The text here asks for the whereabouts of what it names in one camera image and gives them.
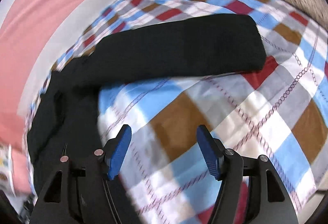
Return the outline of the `black large garment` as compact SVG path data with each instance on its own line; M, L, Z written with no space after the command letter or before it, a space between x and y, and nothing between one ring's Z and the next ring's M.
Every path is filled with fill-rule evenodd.
M255 21L215 14L114 33L88 56L51 75L27 135L39 197L61 157L85 158L103 148L97 128L104 85L169 77L261 70L266 60Z

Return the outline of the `plaid checkered bed sheet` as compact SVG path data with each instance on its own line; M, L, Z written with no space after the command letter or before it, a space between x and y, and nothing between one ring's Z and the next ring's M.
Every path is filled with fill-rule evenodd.
M91 55L105 37L215 14L250 16L261 70L104 85L101 143L124 124L132 140L118 175L140 223L205 223L220 183L196 142L205 125L225 147L267 155L299 212L327 173L327 31L282 0L117 0L54 63L31 105L28 132L54 71Z

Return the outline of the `pineapple print storage box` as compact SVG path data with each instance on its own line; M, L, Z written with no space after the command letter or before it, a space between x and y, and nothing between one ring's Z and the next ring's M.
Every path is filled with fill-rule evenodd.
M10 145L0 145L0 184L1 190L15 196L13 185L12 148Z

